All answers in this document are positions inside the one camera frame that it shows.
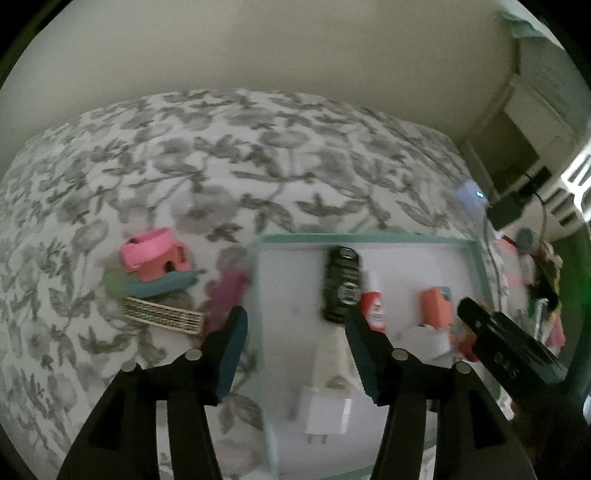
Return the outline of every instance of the red bottle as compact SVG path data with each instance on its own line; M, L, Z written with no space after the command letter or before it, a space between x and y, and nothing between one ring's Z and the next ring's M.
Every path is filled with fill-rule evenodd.
M359 307L372 330L386 333L382 287L375 272L365 271L363 273L363 293L361 294Z

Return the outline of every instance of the teal tray border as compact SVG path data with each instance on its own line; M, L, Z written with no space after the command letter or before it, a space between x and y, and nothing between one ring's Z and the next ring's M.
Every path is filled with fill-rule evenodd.
M259 299L259 277L258 277L258 255L261 245L265 244L448 244L448 245L466 245L470 249L472 258L474 259L476 273L480 281L480 292L487 304L492 305L491 286L486 275L486 268L484 261L480 254L479 242L475 239L469 238L451 238L435 235L423 235L420 233L398 233L398 232L376 232L376 233L287 233L276 235L263 235L259 238L259 244L256 248L255 269L252 277L252 296L254 299L255 311L252 315L260 318L261 308ZM262 348L262 323L256 322L256 327L252 328L252 323L249 322L249 327L254 335L251 335L251 345L253 345L259 352L258 357L258 371L263 371L265 368L265 358ZM260 389L257 400L260 405L264 405L263 393L264 388ZM265 443L267 446L267 454L269 460L269 468L273 478L279 479L280 472L278 470L279 455L275 446L271 423L265 417L265 409L262 409L263 416L263 432L265 434ZM425 445L425 449L432 447L434 443ZM319 480L361 480L368 476L373 471L374 466L353 470L350 472L340 473L324 477Z

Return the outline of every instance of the floral bedspread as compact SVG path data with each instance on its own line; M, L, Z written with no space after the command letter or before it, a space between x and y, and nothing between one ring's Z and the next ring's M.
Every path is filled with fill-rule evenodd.
M258 235L373 229L474 236L453 191L469 178L430 128L318 96L247 90L153 95L84 113L27 142L0 183L0 421L53 480L122 363L149 367L190 337L127 322L101 286L129 236L170 227L200 281L161 302L206 309ZM225 476L265 478L247 348L207 411ZM165 421L159 407L159 424ZM165 441L162 478L171 478Z

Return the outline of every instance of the orange box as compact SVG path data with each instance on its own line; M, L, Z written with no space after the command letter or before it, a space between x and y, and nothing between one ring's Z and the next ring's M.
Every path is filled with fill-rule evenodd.
M445 330L454 323L453 305L440 287L424 290L420 294L423 323L436 330Z

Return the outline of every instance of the screw head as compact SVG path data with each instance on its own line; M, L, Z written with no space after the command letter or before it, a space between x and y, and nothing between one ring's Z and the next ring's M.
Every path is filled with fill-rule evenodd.
M461 374L469 374L472 371L472 367L466 362L458 362L456 363L456 370Z
M123 372L129 374L135 370L136 366L137 366L137 363L135 363L135 361L127 360L126 362L123 363L123 365L121 365L121 370L123 370Z
M395 348L392 351L392 358L400 362L404 362L405 360L408 360L408 352L402 348Z
M195 360L199 360L202 355L203 354L201 353L201 350L194 348L185 353L185 358L189 361L194 362Z

